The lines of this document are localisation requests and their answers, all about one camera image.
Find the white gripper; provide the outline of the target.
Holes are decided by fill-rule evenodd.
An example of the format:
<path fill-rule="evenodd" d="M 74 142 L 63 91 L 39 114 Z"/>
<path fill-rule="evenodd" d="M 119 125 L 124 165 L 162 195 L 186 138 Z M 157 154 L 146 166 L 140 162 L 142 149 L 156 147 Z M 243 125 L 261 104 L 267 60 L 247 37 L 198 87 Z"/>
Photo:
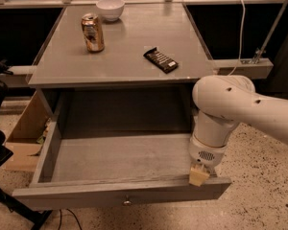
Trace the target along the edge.
<path fill-rule="evenodd" d="M 220 137 L 199 138 L 193 134 L 189 143 L 189 154 L 194 163 L 190 167 L 189 183 L 194 186 L 202 186 L 210 177 L 208 168 L 215 168 L 224 157 L 228 146 L 227 139 Z"/>

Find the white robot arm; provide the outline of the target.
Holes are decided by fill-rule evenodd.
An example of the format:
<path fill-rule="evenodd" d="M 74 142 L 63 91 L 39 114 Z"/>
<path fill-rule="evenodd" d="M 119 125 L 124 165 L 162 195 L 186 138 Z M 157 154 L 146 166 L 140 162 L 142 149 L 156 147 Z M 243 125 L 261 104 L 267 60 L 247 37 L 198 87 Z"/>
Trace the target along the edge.
<path fill-rule="evenodd" d="M 255 92 L 244 76 L 206 76 L 192 90 L 198 112 L 189 143 L 189 183 L 203 185 L 219 165 L 228 138 L 241 123 L 288 145 L 288 100 Z"/>

